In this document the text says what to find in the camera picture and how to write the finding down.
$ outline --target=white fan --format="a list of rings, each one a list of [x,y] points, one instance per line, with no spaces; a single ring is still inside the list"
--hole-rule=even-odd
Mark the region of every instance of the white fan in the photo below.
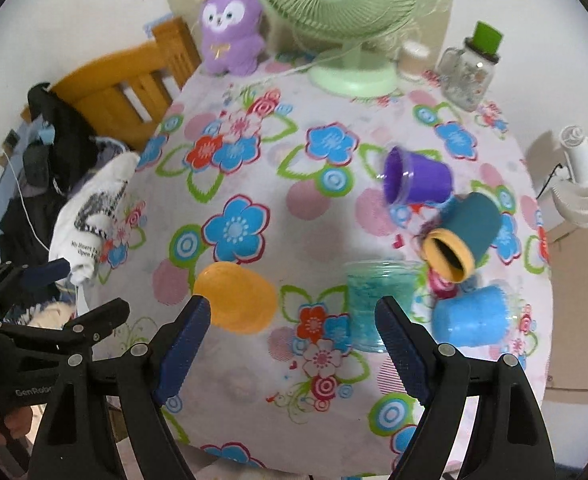
[[[588,228],[588,137],[578,126],[568,126],[560,134],[569,176],[551,182],[556,209],[568,222]]]

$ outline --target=purple plush toy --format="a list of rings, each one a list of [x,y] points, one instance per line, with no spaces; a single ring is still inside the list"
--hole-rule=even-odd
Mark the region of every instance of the purple plush toy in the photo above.
[[[263,7],[258,0],[205,0],[200,13],[201,53],[212,74],[250,75],[265,49],[258,32]]]

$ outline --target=beige cabinet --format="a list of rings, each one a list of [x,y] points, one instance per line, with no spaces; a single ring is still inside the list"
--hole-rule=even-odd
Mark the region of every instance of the beige cabinet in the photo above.
[[[549,232],[554,330],[546,399],[588,403],[588,229]]]

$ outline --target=fan stand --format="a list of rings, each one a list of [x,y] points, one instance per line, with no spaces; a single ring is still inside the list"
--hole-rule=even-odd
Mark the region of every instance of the fan stand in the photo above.
[[[383,54],[363,50],[360,43],[327,50],[317,58],[309,78],[330,94],[374,98],[391,94],[398,87],[394,64]]]

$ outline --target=human hand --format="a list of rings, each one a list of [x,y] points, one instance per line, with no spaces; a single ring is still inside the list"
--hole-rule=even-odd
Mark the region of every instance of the human hand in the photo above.
[[[18,408],[13,412],[5,415],[5,425],[12,438],[20,438],[27,435],[32,428],[32,409],[29,406]],[[7,442],[0,432],[0,446],[5,446]]]

